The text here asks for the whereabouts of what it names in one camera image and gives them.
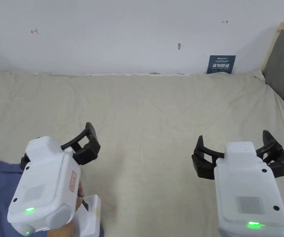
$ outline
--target bed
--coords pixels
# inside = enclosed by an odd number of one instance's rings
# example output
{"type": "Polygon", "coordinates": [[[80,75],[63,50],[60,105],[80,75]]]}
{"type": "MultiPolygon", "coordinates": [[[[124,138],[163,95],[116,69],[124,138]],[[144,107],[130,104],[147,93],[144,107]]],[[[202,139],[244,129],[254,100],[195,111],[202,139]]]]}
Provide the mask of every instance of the bed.
{"type": "MultiPolygon", "coordinates": [[[[105,236],[219,236],[214,182],[197,177],[191,155],[199,135],[224,151],[230,141],[259,148],[269,130],[284,147],[274,49],[265,77],[0,72],[0,160],[19,163],[39,136],[63,144],[90,121],[102,148],[81,181],[102,200],[105,236]]],[[[284,201],[284,177],[276,181],[284,201]]]]}

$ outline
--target finger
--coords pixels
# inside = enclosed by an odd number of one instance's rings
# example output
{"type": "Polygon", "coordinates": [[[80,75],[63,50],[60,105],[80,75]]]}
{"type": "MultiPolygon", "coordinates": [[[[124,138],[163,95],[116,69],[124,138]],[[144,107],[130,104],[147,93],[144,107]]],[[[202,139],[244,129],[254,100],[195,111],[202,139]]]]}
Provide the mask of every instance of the finger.
{"type": "Polygon", "coordinates": [[[76,208],[75,208],[76,211],[81,206],[81,202],[82,202],[82,198],[81,197],[76,199],[76,208]]]}
{"type": "Polygon", "coordinates": [[[77,195],[79,197],[84,197],[84,193],[82,192],[82,187],[81,186],[78,187],[77,195]]]}

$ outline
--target blue sign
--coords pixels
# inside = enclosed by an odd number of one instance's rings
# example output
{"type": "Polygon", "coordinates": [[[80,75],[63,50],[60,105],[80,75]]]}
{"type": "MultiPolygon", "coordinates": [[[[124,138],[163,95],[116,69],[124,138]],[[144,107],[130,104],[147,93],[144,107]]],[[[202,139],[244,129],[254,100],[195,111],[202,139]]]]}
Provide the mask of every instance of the blue sign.
{"type": "Polygon", "coordinates": [[[216,72],[232,73],[235,56],[228,55],[211,55],[208,65],[207,74],[216,72]]]}

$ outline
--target wall mark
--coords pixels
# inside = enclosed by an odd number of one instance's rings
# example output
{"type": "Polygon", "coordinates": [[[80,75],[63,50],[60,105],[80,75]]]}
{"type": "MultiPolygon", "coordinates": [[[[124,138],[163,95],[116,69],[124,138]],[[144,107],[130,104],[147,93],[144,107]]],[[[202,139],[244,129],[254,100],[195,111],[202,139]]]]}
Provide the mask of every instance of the wall mark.
{"type": "Polygon", "coordinates": [[[39,34],[38,31],[37,31],[37,28],[35,30],[31,30],[31,32],[32,32],[32,34],[34,34],[35,32],[37,32],[37,34],[39,34]]]}

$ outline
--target red warning label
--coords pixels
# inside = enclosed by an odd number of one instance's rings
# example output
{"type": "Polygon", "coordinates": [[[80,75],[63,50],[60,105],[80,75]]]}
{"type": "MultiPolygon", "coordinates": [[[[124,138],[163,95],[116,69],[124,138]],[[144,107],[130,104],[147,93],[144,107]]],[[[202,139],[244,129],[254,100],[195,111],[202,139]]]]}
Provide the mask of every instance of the red warning label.
{"type": "Polygon", "coordinates": [[[76,173],[72,171],[70,186],[69,186],[69,189],[71,190],[72,193],[74,192],[75,189],[75,183],[76,183],[76,173]]]}

